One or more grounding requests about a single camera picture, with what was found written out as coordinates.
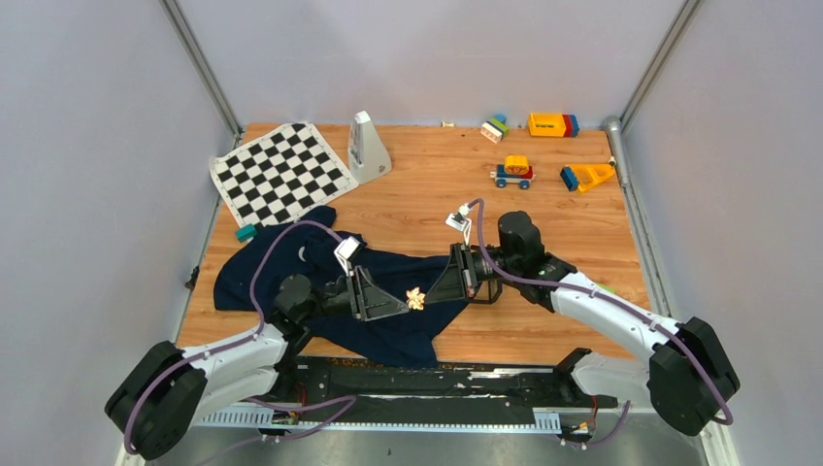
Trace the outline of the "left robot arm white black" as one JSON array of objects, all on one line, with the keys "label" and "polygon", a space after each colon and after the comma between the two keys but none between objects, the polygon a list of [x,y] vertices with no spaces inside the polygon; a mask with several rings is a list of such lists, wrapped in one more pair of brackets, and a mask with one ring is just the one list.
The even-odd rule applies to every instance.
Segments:
[{"label": "left robot arm white black", "polygon": [[248,331],[198,347],[180,349],[169,341],[151,347],[105,413],[122,432],[127,452],[156,459],[193,422],[236,402],[264,394],[289,399],[297,388],[295,358],[312,337],[307,320],[344,315],[362,323],[400,316],[417,295],[413,289],[397,298],[362,267],[322,287],[292,275],[280,285],[271,313]]}]

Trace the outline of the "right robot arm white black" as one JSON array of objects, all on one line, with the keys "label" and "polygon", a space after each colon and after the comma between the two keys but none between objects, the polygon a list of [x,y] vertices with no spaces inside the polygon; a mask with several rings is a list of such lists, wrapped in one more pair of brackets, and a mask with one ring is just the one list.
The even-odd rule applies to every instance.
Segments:
[{"label": "right robot arm white black", "polygon": [[470,243],[471,208],[461,206],[446,225],[463,236],[452,245],[444,271],[410,307],[445,302],[493,304],[507,285],[529,303],[581,322],[634,356],[605,358],[589,349],[567,357],[554,379],[560,401],[578,405],[608,389],[611,396],[649,404],[676,431],[698,435],[709,423],[733,421],[729,400],[740,379],[710,324],[680,322],[645,310],[590,280],[547,252],[539,228],[523,211],[502,215],[499,246]]}]

